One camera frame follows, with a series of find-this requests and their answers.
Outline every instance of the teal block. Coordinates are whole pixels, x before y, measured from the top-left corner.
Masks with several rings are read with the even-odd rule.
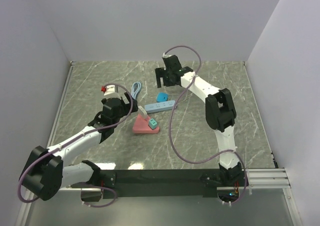
[[[155,129],[158,126],[158,123],[154,118],[149,119],[148,125],[151,129]]]

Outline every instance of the red cap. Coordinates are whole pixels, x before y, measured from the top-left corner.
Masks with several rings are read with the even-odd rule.
[[[102,87],[101,87],[101,91],[102,91],[103,93],[105,93],[106,90],[107,90],[107,88],[106,88],[105,86],[102,86]]]

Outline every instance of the red object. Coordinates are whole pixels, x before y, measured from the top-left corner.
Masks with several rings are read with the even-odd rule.
[[[132,132],[135,134],[156,134],[159,132],[160,128],[157,126],[154,130],[151,129],[148,125],[150,116],[147,116],[146,119],[144,119],[140,114],[138,114],[135,123],[132,128]]]

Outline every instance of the blue power strip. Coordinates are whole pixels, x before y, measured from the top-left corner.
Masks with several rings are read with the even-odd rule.
[[[156,113],[156,112],[165,111],[165,110],[172,110],[172,108],[174,107],[174,104],[175,104],[175,100],[169,100],[165,102],[145,105],[144,109],[148,114]]]

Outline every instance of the gray floor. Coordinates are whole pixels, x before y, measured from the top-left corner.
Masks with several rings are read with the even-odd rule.
[[[184,62],[184,66],[196,69],[197,62]],[[138,95],[139,105],[155,103],[159,92],[176,99],[182,92],[179,86],[157,88],[154,69],[162,62],[103,61],[77,62],[71,78],[57,123],[52,144],[57,144],[76,134],[102,109],[100,91],[104,83],[122,84],[128,90],[135,81],[142,83]],[[248,168],[274,168],[254,95],[242,62],[206,61],[199,76],[219,88],[228,88],[237,111],[235,143]],[[205,105],[188,92],[178,105],[173,121],[172,136],[178,151],[187,159],[199,161],[218,151],[217,140],[205,120]],[[168,139],[170,111],[150,116],[159,123],[158,134],[135,135],[132,127],[137,116],[132,114],[119,125],[114,134],[102,144],[79,155],[74,163],[90,160],[109,163],[116,169],[190,169],[218,168],[218,159],[202,165],[190,165],[181,161],[171,149]]]

